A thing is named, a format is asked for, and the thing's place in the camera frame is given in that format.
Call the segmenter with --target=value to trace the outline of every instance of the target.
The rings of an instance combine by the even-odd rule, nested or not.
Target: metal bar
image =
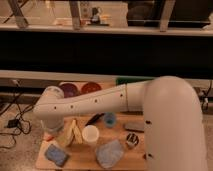
[[[10,8],[15,16],[16,24],[19,28],[26,28],[29,24],[19,7],[17,0],[8,0]]]
[[[164,7],[163,7],[163,12],[161,15],[160,19],[160,31],[165,32],[168,29],[169,25],[169,20],[172,15],[173,8],[175,6],[176,0],[166,0]]]
[[[69,1],[69,5],[72,16],[73,28],[75,30],[79,30],[81,28],[81,23],[78,1]]]
[[[18,31],[14,24],[0,25],[0,31]],[[169,28],[166,32],[160,32],[154,27],[129,27],[129,28],[110,28],[110,27],[82,27],[80,30],[74,30],[73,27],[61,26],[43,26],[29,25],[25,31],[35,32],[62,32],[62,33],[98,33],[98,34],[128,34],[128,35],[160,35],[160,36],[207,36],[213,37],[213,30],[204,30],[200,28]]]

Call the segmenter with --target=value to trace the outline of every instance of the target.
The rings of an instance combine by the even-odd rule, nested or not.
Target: green object
[[[116,85],[153,80],[154,77],[118,77]]]

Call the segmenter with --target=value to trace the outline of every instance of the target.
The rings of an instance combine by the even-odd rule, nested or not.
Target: gray sponge
[[[48,160],[53,161],[59,167],[63,167],[63,165],[69,158],[68,154],[66,154],[64,151],[62,151],[53,144],[48,147],[44,155]]]

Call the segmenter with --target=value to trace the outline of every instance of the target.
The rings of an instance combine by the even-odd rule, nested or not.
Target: cloth
[[[123,147],[117,139],[96,149],[98,163],[104,169],[112,168],[121,159],[123,154]]]

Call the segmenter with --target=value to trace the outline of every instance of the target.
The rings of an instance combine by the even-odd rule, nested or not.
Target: blue object
[[[53,161],[59,167],[62,167],[69,158],[68,154],[53,144],[48,147],[44,155],[48,160]]]
[[[114,113],[105,113],[103,121],[108,128],[112,128],[116,124],[116,116]]]

